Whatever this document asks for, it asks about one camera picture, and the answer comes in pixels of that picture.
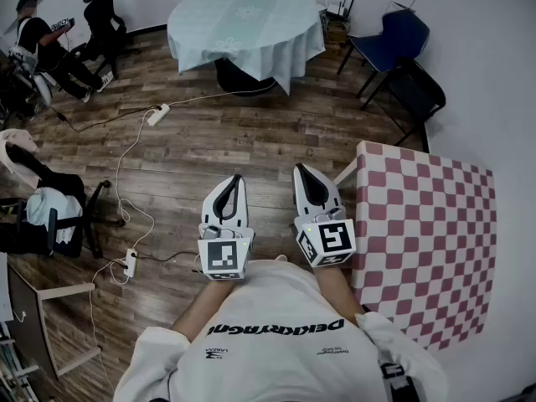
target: round table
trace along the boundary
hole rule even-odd
[[[274,78],[287,94],[291,78],[325,50],[314,0],[183,0],[167,30],[179,73],[228,59],[255,80]]]

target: tablecloth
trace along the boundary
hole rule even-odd
[[[358,145],[356,299],[431,351],[479,333],[495,271],[492,172]]]
[[[325,50],[314,0],[183,0],[167,30],[179,73],[228,58],[257,80],[273,77],[287,94],[291,77]]]

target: white jacket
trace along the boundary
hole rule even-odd
[[[421,401],[446,400],[446,377],[429,353],[378,313],[357,319],[360,327],[341,318],[312,274],[251,261],[246,283],[193,342],[160,327],[138,338],[114,401],[387,402],[379,348],[414,378]]]

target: red and white checkered pattern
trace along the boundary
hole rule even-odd
[[[357,203],[356,299],[432,351],[479,333],[495,271],[492,172],[361,142]]]

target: black t-shirt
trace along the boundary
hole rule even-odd
[[[18,21],[18,27],[24,21],[23,18]],[[23,33],[20,36],[18,44],[27,49],[32,54],[35,52],[37,44],[37,57],[39,60],[39,68],[43,70],[52,70],[58,62],[64,58],[67,51],[61,46],[58,41],[54,41],[48,46],[42,46],[39,40],[47,34],[51,34],[52,30],[49,25],[41,18],[31,18],[26,22],[23,28]]]

